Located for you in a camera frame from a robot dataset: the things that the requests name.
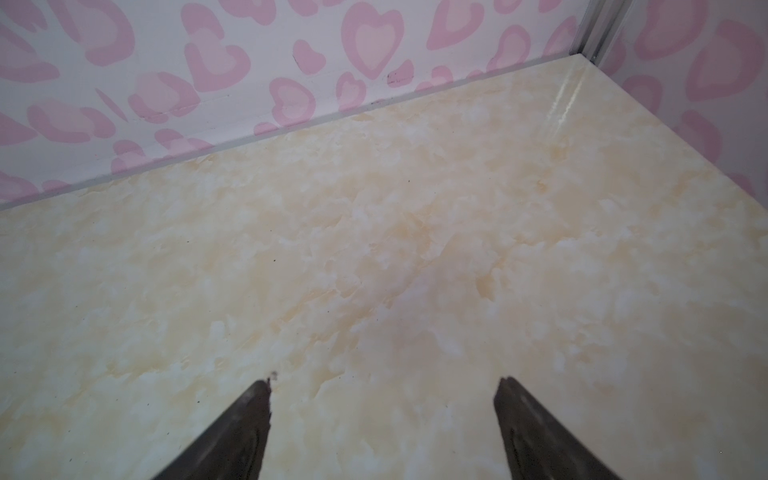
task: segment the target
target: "marble surface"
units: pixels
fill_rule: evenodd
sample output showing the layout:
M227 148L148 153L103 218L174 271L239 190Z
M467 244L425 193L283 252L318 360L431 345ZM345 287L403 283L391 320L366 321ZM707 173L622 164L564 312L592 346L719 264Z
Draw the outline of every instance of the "marble surface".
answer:
M150 478L277 372L262 478L768 478L768 215L582 57L0 212L0 477Z

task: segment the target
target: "wall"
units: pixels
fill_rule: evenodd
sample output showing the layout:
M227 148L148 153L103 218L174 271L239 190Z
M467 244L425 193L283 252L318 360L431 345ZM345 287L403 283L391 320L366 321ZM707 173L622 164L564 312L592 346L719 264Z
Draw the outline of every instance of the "wall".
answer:
M768 207L768 2L635 0L601 69Z
M588 0L2 0L0 201L567 51Z

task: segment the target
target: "glossy tile floor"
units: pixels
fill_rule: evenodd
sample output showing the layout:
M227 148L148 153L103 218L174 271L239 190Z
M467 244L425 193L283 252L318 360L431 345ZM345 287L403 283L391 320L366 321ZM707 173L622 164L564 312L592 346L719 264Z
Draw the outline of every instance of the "glossy tile floor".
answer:
M0 213L0 476L150 478L277 372L262 477L768 478L768 215L581 57Z

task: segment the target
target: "pink heart patterned wall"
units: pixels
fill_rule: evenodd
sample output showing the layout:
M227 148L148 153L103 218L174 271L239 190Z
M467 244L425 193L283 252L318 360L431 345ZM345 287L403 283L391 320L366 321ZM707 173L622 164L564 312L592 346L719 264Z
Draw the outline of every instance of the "pink heart patterned wall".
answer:
M2 0L0 202L570 47L588 0Z
M635 0L601 69L768 207L768 2Z

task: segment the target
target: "silver metal frame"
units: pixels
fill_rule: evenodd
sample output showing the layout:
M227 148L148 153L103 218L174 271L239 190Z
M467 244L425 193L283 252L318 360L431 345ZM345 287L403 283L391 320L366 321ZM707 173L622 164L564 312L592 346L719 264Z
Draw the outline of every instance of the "silver metal frame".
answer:
M632 0L592 0L571 46L571 54L582 54L599 65L616 37Z

